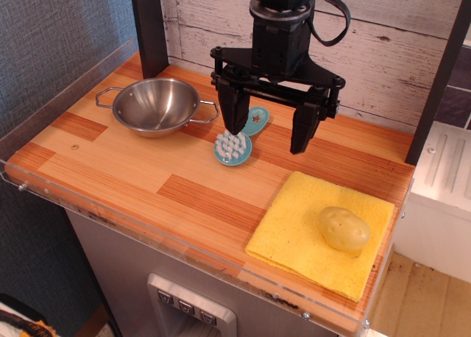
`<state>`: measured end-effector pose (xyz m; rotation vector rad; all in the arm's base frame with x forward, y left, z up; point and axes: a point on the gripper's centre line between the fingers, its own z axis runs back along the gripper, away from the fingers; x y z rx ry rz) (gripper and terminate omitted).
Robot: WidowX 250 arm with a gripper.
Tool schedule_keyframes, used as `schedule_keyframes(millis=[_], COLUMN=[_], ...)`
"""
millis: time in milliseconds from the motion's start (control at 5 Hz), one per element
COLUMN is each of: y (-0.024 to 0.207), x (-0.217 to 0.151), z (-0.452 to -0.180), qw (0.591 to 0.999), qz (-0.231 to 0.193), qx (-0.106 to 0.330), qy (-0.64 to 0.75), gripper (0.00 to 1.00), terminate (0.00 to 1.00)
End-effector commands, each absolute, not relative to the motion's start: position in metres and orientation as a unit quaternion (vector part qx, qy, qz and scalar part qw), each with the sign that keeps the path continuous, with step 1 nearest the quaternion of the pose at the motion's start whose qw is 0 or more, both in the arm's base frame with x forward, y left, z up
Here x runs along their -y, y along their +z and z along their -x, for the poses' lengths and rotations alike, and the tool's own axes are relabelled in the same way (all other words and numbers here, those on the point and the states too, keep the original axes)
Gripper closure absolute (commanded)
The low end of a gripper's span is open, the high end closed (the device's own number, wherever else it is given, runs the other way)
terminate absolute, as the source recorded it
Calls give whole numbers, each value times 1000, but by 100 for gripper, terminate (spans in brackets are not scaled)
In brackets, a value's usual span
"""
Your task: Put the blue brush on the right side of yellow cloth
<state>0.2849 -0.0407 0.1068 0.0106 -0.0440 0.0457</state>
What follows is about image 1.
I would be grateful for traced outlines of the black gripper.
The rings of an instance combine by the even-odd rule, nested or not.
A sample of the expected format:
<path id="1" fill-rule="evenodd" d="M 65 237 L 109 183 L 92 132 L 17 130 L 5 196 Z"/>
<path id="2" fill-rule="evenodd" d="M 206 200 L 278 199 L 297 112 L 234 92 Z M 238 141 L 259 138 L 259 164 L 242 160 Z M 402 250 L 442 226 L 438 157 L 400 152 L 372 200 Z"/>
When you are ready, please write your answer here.
<path id="1" fill-rule="evenodd" d="M 336 116 L 345 81 L 309 56 L 311 38 L 318 37 L 314 8 L 314 1 L 251 1 L 251 47 L 211 50 L 212 83 L 225 128 L 233 135 L 245 127 L 251 96 L 295 108 L 293 155 L 305 152 L 320 118 Z"/>

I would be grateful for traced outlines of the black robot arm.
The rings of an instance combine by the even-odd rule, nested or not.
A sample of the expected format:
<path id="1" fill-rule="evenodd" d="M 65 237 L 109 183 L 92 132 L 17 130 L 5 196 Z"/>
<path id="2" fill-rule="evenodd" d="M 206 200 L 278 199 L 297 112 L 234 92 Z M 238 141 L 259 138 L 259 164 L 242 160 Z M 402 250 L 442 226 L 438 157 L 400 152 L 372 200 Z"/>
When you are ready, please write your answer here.
<path id="1" fill-rule="evenodd" d="M 341 0 L 324 0 L 340 10 L 345 23 L 351 20 Z M 252 45 L 249 48 L 217 46 L 211 74 L 218 92 L 224 125 L 232 134 L 249 119 L 251 96 L 294 108 L 291 148 L 303 153 L 319 123 L 335 118 L 342 77 L 317 65 L 309 56 L 316 0 L 251 0 Z"/>

